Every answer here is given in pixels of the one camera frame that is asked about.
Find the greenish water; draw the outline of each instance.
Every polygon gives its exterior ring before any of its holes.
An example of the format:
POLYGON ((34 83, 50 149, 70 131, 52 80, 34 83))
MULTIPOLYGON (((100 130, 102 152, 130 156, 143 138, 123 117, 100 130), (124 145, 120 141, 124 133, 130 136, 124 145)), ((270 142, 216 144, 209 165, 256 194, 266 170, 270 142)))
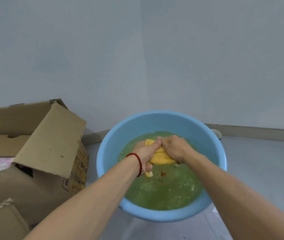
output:
MULTIPOLYGON (((145 134, 130 141, 119 154, 119 161, 132 152, 138 141, 168 137, 170 132, 159 131, 145 134)), ((136 178, 125 197, 132 203, 151 210, 168 211, 185 207, 201 193, 202 185, 195 174, 185 165, 153 165, 153 177, 144 175, 136 178)))

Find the wet yellow towel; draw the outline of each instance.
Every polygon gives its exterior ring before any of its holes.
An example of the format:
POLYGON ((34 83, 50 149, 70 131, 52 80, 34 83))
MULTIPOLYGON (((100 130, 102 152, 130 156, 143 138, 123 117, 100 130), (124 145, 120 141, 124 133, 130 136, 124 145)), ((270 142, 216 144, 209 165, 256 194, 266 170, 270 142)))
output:
MULTIPOLYGON (((147 139, 145 141, 145 145, 152 145, 155 141, 151 139, 147 139)), ((173 164, 176 163, 173 159, 171 159, 168 154, 165 152, 164 148, 161 146, 159 149, 156 150, 156 153, 152 157, 151 164, 155 165, 164 165, 164 164, 173 164)))

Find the cardboard box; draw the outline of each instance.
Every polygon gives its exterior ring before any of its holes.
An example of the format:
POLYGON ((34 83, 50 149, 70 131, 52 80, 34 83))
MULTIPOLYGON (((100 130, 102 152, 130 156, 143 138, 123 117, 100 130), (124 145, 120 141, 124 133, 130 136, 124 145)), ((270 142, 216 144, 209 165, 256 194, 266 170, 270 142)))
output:
POLYGON ((0 108, 0 157, 14 157, 0 171, 0 204, 11 198, 30 226, 85 188, 85 125, 60 99, 0 108))
POLYGON ((0 204, 0 239, 22 240, 30 229, 20 213, 8 199, 0 204))

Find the white cup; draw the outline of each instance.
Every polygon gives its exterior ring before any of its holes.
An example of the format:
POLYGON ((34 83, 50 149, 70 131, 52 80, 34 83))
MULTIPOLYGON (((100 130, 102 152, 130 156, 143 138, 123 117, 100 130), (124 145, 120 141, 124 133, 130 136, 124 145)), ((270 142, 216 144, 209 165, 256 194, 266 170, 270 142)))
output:
POLYGON ((220 131, 217 131, 216 129, 214 130, 214 129, 211 129, 212 131, 213 131, 213 133, 217 136, 217 138, 219 139, 219 140, 221 140, 221 137, 222 137, 222 134, 221 134, 221 132, 220 131))

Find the gray baseboard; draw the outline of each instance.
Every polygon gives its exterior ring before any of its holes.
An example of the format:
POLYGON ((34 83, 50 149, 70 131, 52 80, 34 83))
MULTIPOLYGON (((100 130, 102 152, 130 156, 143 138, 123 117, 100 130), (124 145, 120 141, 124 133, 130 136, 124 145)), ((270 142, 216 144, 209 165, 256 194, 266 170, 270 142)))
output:
MULTIPOLYGON (((284 141, 284 129, 234 126, 234 125, 214 125, 206 124, 210 129, 215 129, 221 132, 222 136, 246 137, 265 140, 284 141)), ((82 137, 83 145, 91 145, 100 143, 110 130, 101 131, 82 137)))

